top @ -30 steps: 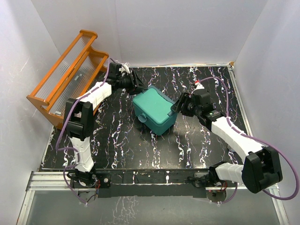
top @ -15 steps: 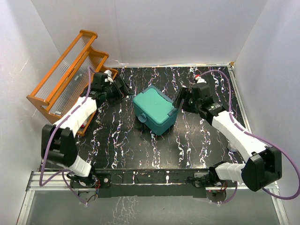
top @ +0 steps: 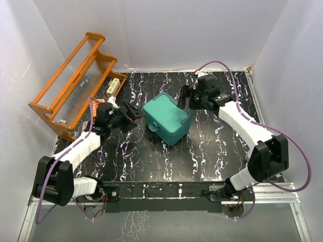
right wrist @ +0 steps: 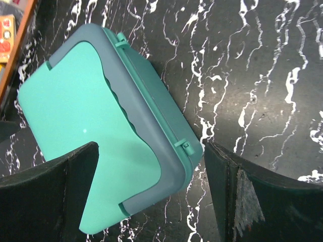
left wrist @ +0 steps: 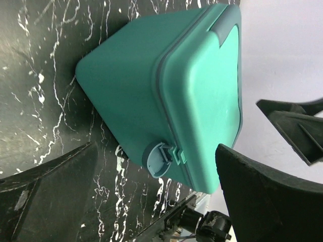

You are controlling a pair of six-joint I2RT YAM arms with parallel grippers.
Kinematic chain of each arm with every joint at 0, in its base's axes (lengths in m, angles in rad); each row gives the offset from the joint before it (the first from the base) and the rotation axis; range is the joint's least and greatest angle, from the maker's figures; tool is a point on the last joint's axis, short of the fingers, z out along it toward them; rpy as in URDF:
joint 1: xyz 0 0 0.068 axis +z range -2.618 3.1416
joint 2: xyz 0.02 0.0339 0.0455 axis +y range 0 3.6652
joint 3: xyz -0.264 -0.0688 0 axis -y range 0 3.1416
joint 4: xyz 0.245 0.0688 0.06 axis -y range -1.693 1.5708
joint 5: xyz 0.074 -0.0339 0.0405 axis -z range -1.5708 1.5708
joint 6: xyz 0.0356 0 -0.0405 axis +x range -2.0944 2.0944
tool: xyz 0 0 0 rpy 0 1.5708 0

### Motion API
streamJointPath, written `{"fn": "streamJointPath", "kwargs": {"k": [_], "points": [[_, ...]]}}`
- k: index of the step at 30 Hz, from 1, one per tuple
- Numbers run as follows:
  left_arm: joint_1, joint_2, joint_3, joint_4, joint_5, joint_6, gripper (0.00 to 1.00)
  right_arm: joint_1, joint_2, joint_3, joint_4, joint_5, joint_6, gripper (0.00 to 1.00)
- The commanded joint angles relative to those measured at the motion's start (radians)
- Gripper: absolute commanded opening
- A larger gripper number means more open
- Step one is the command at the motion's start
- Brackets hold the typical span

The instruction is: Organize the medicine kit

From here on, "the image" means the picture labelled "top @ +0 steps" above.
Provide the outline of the teal medicine kit box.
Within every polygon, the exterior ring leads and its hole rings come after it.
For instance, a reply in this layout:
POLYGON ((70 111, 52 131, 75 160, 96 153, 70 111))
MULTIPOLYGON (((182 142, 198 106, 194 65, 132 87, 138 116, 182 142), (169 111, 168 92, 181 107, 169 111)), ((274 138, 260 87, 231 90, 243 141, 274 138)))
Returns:
POLYGON ((167 92, 161 92, 143 106, 145 123, 167 145, 173 146, 188 134, 192 115, 177 107, 178 102, 167 92))

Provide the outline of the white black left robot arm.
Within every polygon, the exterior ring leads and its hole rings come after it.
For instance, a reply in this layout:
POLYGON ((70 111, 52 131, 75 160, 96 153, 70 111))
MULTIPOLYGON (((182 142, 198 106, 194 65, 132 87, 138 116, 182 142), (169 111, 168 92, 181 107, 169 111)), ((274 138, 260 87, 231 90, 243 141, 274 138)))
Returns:
POLYGON ((101 180, 92 176, 75 178, 74 171, 108 139, 113 129, 125 134, 137 127, 135 121, 142 117, 144 113, 127 100, 122 107, 114 101, 98 103, 96 109, 90 110, 90 122, 78 139, 53 157, 43 156, 39 160, 32 196, 59 206, 66 206, 79 196, 101 200, 104 196, 101 180))

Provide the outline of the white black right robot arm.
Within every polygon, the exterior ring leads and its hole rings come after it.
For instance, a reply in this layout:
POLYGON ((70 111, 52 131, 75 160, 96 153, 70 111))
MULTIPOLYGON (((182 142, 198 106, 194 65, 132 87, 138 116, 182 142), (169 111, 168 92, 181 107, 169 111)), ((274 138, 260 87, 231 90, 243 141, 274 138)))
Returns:
POLYGON ((194 85, 181 88, 177 106, 192 110, 209 110, 230 125, 249 147, 247 165, 237 174, 226 179, 218 190, 222 197, 236 200, 243 190, 261 183, 289 167, 288 140, 284 135, 274 135, 255 124, 232 95, 223 93, 211 74, 201 76, 194 85))

